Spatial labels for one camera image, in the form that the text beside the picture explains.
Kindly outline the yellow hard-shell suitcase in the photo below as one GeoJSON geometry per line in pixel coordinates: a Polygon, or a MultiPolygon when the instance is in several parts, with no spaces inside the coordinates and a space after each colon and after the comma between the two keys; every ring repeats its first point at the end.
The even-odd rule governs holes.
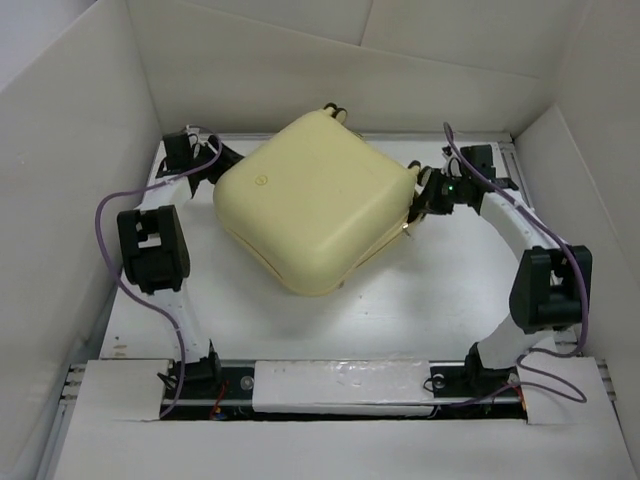
{"type": "Polygon", "coordinates": [[[216,182],[222,227],[287,289],[336,290],[411,225],[420,166],[404,166],[329,103],[299,117],[216,182]]]}

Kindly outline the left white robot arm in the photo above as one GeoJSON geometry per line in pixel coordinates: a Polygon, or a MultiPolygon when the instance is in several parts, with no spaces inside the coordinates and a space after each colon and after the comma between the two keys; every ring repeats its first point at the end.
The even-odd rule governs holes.
{"type": "Polygon", "coordinates": [[[141,203],[116,218],[123,270],[138,298],[168,322],[175,360],[159,378],[169,397],[211,398],[224,386],[223,372],[188,292],[191,258],[178,209],[243,156],[195,126],[164,135],[162,144],[165,157],[141,203]]]}

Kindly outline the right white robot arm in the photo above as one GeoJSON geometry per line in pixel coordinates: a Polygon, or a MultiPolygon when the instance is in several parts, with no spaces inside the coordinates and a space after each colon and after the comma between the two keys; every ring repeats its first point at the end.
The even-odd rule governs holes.
{"type": "Polygon", "coordinates": [[[507,379],[527,355],[542,353],[539,342],[556,331],[588,323],[592,255],[584,246],[570,246],[544,225],[522,202],[518,186],[494,171],[464,167],[425,167],[418,174],[422,192],[410,208],[413,220],[450,215],[467,205],[491,224],[519,259],[509,295],[509,313],[491,335],[474,343],[452,386],[437,387],[430,377],[425,388],[437,396],[467,396],[482,402],[509,389],[507,379]]]}

